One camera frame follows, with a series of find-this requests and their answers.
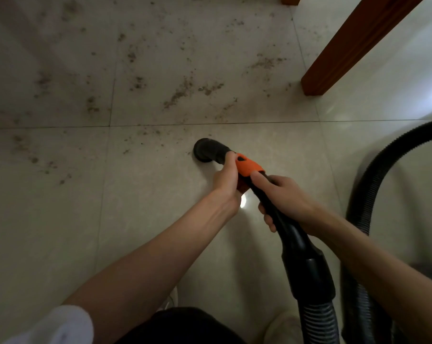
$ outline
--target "person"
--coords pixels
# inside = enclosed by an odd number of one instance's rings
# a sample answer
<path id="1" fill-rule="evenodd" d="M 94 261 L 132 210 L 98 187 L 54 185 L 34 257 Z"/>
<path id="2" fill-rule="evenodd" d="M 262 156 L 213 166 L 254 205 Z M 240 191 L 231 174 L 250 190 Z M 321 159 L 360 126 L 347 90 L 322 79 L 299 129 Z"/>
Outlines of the person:
<path id="1" fill-rule="evenodd" d="M 227 153 L 223 169 L 214 175 L 213 190 L 180 219 L 93 276 L 29 331 L 5 343 L 243 343 L 232 330 L 196 308 L 157 312 L 237 213 L 246 188 L 238 183 L 235 158 L 235 153 Z M 332 249 L 410 338 L 432 343 L 432 280 L 377 247 L 356 227 L 311 199 L 292 179 L 271 176 L 272 184 L 258 172 L 250 176 L 279 210 Z M 259 210 L 275 232 L 261 204 Z M 299 342 L 298 331 L 294 318 L 282 316 L 270 326 L 266 340 Z"/>

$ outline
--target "person's left arm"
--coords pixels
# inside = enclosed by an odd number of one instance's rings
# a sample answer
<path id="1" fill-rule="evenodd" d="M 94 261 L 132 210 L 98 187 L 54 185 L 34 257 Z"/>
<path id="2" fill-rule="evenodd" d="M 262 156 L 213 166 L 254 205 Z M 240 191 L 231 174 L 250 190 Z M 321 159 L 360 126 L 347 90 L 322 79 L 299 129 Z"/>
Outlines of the person's left arm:
<path id="1" fill-rule="evenodd" d="M 96 344 L 111 344 L 149 319 L 219 230 L 238 211 L 236 154 L 228 152 L 213 190 L 180 219 L 84 283 L 64 301 L 86 310 Z"/>

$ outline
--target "orange plastic clip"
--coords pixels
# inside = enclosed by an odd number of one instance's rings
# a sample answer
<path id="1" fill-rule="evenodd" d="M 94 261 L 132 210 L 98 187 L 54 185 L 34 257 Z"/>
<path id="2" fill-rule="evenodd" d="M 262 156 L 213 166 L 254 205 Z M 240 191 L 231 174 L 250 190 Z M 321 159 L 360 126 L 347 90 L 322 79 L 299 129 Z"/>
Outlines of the orange plastic clip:
<path id="1" fill-rule="evenodd" d="M 264 169 L 262 169 L 259 164 L 250 160 L 247 156 L 244 156 L 241 153 L 237 153 L 236 155 L 236 168 L 238 169 L 238 173 L 241 176 L 248 177 L 249 174 L 251 174 L 251 172 L 253 172 L 254 170 L 258 172 L 264 171 Z"/>

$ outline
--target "person's right arm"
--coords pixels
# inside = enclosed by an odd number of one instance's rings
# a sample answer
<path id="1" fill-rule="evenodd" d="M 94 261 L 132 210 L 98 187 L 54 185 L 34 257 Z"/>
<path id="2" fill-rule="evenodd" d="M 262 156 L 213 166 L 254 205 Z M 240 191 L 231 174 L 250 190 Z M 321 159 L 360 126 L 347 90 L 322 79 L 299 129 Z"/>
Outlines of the person's right arm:
<path id="1" fill-rule="evenodd" d="M 280 211 L 332 249 L 410 338 L 419 343 L 432 343 L 432 280 L 376 246 L 344 218 L 313 201 L 292 179 L 270 178 L 275 184 L 258 172 L 251 174 L 253 184 Z M 259 210 L 270 230 L 276 231 L 262 205 Z"/>

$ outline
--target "white shoe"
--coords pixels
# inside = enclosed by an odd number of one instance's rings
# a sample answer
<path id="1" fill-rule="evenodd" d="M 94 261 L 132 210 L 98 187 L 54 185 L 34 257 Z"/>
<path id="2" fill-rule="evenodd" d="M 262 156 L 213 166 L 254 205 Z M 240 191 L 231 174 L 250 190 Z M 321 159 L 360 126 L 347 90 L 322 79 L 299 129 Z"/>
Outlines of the white shoe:
<path id="1" fill-rule="evenodd" d="M 284 312 L 265 332 L 264 344 L 304 344 L 300 319 L 294 312 Z"/>
<path id="2" fill-rule="evenodd" d="M 178 289 L 175 287 L 172 289 L 171 293 L 168 295 L 166 300 L 163 301 L 160 308 L 157 309 L 158 312 L 161 310 L 167 310 L 169 308 L 174 308 L 178 306 Z"/>

